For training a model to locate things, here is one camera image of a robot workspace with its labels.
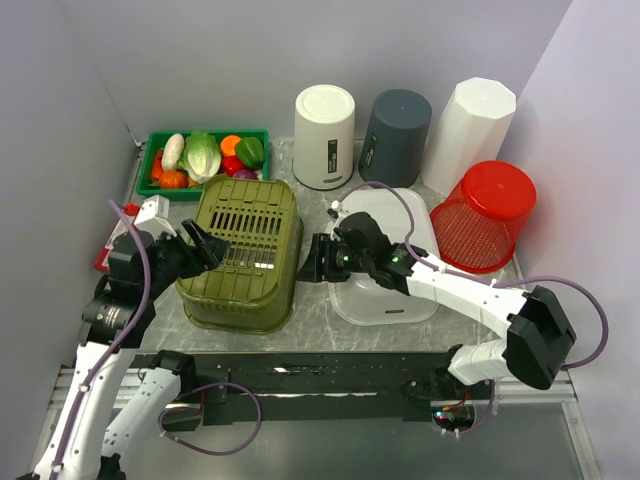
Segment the red mesh basket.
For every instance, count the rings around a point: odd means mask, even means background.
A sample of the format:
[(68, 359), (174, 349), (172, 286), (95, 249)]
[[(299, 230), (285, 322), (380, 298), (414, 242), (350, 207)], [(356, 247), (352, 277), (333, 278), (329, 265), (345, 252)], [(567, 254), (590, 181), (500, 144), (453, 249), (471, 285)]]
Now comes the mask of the red mesh basket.
[(501, 269), (536, 200), (533, 181), (516, 166), (497, 160), (473, 165), (431, 213), (440, 258), (474, 274)]

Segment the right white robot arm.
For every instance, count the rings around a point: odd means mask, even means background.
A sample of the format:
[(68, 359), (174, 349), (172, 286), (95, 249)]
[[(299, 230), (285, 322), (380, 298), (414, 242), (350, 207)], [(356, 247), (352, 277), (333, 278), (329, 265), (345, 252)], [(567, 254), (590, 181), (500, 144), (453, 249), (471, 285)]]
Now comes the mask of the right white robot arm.
[(391, 242), (366, 212), (347, 216), (330, 234), (314, 234), (297, 278), (342, 283), (354, 273), (368, 275), (387, 290), (445, 306), (496, 334), (494, 341), (448, 351), (446, 367), (436, 376), (439, 391), (448, 398), (503, 377), (547, 390), (576, 341), (551, 290), (493, 287), (421, 248)]

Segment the olive green rectangular basket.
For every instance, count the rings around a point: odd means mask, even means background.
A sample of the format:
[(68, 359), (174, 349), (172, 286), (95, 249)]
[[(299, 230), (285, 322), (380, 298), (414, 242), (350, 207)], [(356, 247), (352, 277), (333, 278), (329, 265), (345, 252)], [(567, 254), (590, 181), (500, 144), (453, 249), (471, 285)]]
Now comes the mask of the olive green rectangular basket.
[(189, 320), (252, 334), (281, 328), (292, 310), (304, 230), (288, 184), (217, 175), (205, 186), (195, 222), (230, 249), (217, 269), (176, 281)]

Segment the large white faceted container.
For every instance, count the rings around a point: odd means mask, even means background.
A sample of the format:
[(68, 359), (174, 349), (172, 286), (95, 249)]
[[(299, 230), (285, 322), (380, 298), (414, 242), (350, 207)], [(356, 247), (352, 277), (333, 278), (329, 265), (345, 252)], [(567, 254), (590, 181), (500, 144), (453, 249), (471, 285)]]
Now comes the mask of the large white faceted container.
[(420, 175), (446, 195), (474, 164), (494, 160), (516, 112), (516, 95), (501, 82), (473, 77), (458, 83), (427, 135)]

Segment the white perforated rectangular basket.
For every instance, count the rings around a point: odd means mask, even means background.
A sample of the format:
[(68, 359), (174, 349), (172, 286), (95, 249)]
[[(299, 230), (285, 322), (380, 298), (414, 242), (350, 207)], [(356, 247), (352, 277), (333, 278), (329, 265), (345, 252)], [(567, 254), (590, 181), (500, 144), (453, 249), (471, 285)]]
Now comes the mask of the white perforated rectangular basket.
[[(437, 256), (439, 249), (425, 201), (406, 188), (392, 195), (385, 189), (359, 189), (342, 206), (348, 214), (364, 211), (378, 223), (391, 242), (402, 242), (414, 223), (411, 244)], [(355, 273), (344, 283), (328, 286), (334, 310), (358, 326), (397, 325), (431, 318), (438, 304), (384, 289), (368, 275)]]

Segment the dark grey round bucket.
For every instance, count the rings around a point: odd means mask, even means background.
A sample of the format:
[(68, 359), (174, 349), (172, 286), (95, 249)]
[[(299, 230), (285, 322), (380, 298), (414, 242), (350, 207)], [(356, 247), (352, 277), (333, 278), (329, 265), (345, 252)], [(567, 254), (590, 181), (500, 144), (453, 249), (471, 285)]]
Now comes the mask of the dark grey round bucket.
[(432, 118), (430, 103), (407, 89), (381, 93), (373, 102), (358, 162), (364, 181), (378, 181), (394, 188), (412, 186)]

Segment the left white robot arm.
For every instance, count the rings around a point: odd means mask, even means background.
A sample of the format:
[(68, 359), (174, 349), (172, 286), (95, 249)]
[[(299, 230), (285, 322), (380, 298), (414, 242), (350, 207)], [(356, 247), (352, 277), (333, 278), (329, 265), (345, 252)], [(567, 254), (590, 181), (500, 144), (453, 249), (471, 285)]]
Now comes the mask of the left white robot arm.
[(148, 378), (118, 414), (114, 403), (146, 329), (155, 300), (178, 279), (218, 268), (227, 240), (192, 220), (182, 231), (159, 234), (128, 226), (108, 254), (108, 271), (82, 312), (86, 334), (79, 343), (72, 383), (56, 429), (29, 479), (123, 479), (133, 446), (171, 401), (185, 402), (198, 388), (191, 355), (161, 351)]

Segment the white round bucket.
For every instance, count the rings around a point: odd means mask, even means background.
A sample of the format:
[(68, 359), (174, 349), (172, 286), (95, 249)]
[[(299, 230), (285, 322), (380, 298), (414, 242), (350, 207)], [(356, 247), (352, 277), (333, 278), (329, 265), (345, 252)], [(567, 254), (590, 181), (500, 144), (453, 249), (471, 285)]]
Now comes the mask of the white round bucket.
[(333, 190), (350, 180), (354, 169), (355, 100), (335, 85), (314, 85), (296, 98), (295, 178), (314, 190)]

